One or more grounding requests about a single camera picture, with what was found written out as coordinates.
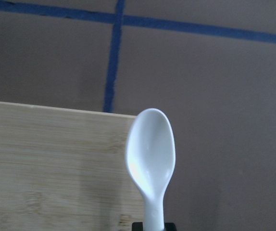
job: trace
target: spoon handle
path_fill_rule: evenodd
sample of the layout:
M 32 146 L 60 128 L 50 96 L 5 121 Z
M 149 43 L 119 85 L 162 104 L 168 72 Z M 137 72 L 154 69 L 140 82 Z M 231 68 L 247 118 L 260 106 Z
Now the spoon handle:
M 163 198 L 144 202 L 144 231 L 164 231 Z

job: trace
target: blue tape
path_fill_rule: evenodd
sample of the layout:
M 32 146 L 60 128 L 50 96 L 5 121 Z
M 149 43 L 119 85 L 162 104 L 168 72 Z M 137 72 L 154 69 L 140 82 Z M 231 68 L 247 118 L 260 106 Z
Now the blue tape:
M 269 42 L 269 43 L 276 44 L 276 34 L 233 29 L 233 28 L 220 27 L 220 26 L 208 26 L 208 25 L 201 25 L 201 24 L 194 24 L 194 23 L 183 23 L 183 22 L 169 21 L 169 20 L 163 20 L 163 19 L 154 19 L 154 18 L 128 16 L 128 15 L 124 15 L 123 25 L 188 32 L 188 33 L 203 34 L 203 35 L 210 35 L 210 36 L 221 36 L 226 38 L 245 39 L 245 40 Z
M 118 0 L 115 7 L 115 23 L 113 25 L 112 39 L 110 43 L 109 63 L 106 78 L 104 112 L 113 112 L 114 85 L 118 71 L 119 51 L 121 46 L 122 23 L 125 0 Z
M 8 1 L 0 1 L 0 11 L 35 14 L 59 18 L 71 18 L 76 20 L 85 20 L 109 24 L 112 24 L 115 21 L 115 15 L 112 13 L 90 12 L 55 6 L 43 6 L 28 3 L 12 3 Z

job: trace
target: black object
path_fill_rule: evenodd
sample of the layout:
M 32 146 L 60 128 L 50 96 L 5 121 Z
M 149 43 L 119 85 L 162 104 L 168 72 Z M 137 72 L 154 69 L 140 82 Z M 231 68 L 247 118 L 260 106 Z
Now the black object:
M 132 231 L 143 231 L 142 222 L 134 222 L 132 224 Z M 165 231 L 176 231 L 176 225 L 174 223 L 165 223 Z

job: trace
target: spoon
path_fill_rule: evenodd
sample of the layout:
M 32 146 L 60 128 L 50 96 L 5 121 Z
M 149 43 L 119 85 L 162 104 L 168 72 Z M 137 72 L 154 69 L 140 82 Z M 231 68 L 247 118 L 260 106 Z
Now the spoon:
M 163 231 L 163 196 L 176 164 L 167 116 L 149 108 L 135 119 L 125 149 L 126 167 L 144 200 L 144 231 Z

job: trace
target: bamboo board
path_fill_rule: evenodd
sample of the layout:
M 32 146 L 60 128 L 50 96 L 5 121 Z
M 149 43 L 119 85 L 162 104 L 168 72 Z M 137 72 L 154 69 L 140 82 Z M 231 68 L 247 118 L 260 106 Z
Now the bamboo board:
M 0 231 L 129 231 L 134 116 L 0 102 Z

